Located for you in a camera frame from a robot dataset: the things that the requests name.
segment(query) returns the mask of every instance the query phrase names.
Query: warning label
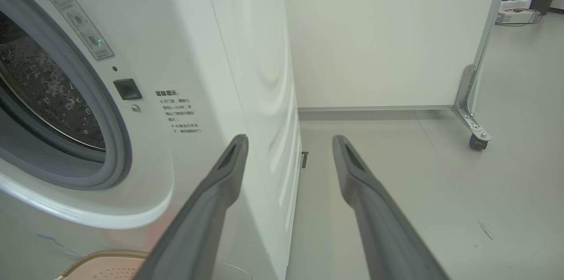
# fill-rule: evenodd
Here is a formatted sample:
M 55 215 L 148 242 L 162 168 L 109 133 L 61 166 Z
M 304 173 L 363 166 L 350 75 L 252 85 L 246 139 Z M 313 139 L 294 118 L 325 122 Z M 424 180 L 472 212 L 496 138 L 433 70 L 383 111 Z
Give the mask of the warning label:
M 88 47 L 96 60 L 113 56 L 108 44 L 76 0 L 50 0 Z
M 198 111 L 189 92 L 180 87 L 164 87 L 155 91 L 154 98 L 159 108 L 159 116 L 165 122 L 167 133 L 201 133 Z

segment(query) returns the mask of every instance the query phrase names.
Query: laundry basket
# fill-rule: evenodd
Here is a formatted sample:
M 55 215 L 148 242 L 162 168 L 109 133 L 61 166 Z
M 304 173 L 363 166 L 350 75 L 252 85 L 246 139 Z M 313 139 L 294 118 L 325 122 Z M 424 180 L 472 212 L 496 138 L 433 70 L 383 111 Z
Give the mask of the laundry basket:
M 85 256 L 56 280 L 130 280 L 145 262 L 147 252 L 98 251 Z

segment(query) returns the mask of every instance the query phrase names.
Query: floor seam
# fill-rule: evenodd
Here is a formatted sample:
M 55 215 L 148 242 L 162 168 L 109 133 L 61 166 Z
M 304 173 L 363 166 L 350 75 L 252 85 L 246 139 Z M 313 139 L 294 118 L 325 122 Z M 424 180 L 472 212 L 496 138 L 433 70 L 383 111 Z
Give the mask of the floor seam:
M 439 155 L 439 152 L 437 152 L 437 150 L 435 149 L 435 145 L 433 145 L 433 142 L 431 141 L 431 138 L 429 138 L 429 135 L 427 134 L 427 131 L 425 130 L 425 127 L 423 127 L 423 125 L 421 124 L 421 120 L 419 120 L 419 117 L 417 117 L 417 114 L 415 114 L 415 111 L 412 110 L 411 112 L 413 112 L 413 115 L 415 115 L 415 118 L 417 118 L 417 122 L 419 123 L 419 126 L 421 126 L 421 129 L 423 129 L 423 133 L 425 133 L 425 137 L 427 137 L 427 140 L 429 140 L 429 143 L 431 144 L 431 147 L 433 147 L 433 150 L 435 150 L 435 153 L 437 154 L 437 156 L 439 157 L 440 160 L 443 160 L 441 158 L 441 156 Z

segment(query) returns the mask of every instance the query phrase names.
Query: whiteboard stand leg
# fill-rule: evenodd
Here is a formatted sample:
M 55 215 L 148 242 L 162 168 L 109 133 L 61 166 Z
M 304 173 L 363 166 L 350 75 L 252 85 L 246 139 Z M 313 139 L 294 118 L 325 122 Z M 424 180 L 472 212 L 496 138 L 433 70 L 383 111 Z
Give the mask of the whiteboard stand leg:
M 492 140 L 492 137 L 476 122 L 474 114 L 471 114 L 468 109 L 468 99 L 470 98 L 471 89 L 476 76 L 477 71 L 475 65 L 469 65 L 464 69 L 459 92 L 456 95 L 455 105 L 453 106 L 453 112 L 472 132 L 470 148 L 483 150 L 488 145 L 488 141 Z

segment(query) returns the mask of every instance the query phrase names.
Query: white washing machine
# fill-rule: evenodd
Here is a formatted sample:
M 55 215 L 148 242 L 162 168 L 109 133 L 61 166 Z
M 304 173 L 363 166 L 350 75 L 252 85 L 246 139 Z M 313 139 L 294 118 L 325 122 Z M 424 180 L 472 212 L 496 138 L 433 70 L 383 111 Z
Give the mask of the white washing machine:
M 245 133 L 216 266 L 222 279 L 285 278 L 301 140 L 284 0 L 0 0 L 0 11 L 4 222 L 50 243 L 47 261 L 149 251 Z M 10 267 L 3 278 L 26 278 Z

